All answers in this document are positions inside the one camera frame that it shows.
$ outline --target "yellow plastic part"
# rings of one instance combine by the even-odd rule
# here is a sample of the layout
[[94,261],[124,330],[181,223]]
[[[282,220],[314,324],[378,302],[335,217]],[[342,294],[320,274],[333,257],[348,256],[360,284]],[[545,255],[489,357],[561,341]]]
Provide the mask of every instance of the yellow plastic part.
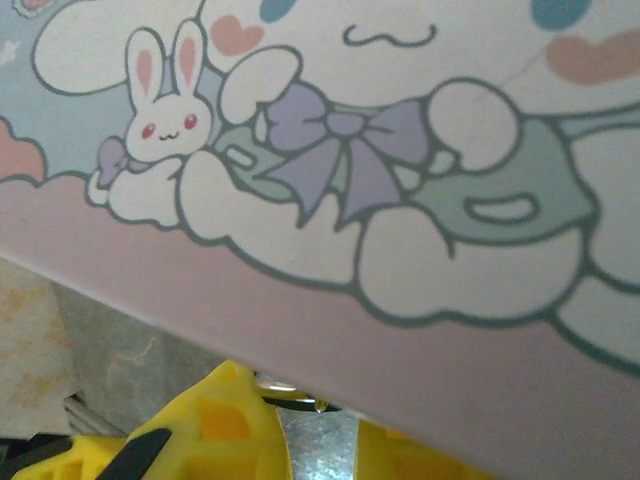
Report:
[[291,480],[276,409],[256,392],[253,372],[226,361],[133,432],[172,435],[145,480]]
[[60,455],[30,465],[12,480],[94,480],[125,444],[124,438],[75,436]]
[[360,421],[354,480],[495,480],[392,430]]

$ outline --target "star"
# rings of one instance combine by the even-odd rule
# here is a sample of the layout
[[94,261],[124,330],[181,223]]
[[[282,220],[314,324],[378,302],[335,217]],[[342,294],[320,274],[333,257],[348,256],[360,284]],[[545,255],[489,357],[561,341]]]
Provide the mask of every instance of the star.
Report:
[[0,67],[4,67],[7,63],[11,63],[16,59],[16,52],[20,42],[12,42],[5,40],[2,51],[0,51]]

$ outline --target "black plastic part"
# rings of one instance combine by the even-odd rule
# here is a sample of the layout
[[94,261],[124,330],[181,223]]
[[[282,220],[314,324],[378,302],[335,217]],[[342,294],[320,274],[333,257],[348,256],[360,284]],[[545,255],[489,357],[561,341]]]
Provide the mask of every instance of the black plastic part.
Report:
[[169,437],[171,430],[159,428],[134,438],[120,450],[96,480],[142,480]]
[[[295,410],[298,412],[316,412],[315,403],[313,402],[296,402],[294,400],[280,400],[276,398],[267,398],[262,397],[262,399],[268,403],[269,405],[273,405],[274,407],[286,408],[287,410]],[[330,413],[330,412],[339,412],[342,410],[335,405],[329,404],[329,406],[322,413]]]
[[20,470],[71,450],[73,440],[65,435],[38,434],[30,440],[0,439],[6,447],[0,464],[0,480],[10,480]]

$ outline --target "pink cloud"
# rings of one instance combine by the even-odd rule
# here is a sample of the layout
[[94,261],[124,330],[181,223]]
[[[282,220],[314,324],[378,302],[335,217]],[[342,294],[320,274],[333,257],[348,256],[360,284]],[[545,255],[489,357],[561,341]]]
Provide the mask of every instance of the pink cloud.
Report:
[[14,175],[27,175],[42,182],[44,158],[33,141],[15,138],[11,125],[0,118],[0,180]]

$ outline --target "white fluffy tail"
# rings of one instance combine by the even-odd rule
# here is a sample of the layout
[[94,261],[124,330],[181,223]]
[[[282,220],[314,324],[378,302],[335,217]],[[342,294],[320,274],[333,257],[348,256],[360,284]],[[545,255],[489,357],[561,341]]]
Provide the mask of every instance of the white fluffy tail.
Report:
[[100,172],[96,170],[89,178],[87,182],[87,197],[93,205],[106,205],[109,201],[109,190],[98,188],[99,177]]

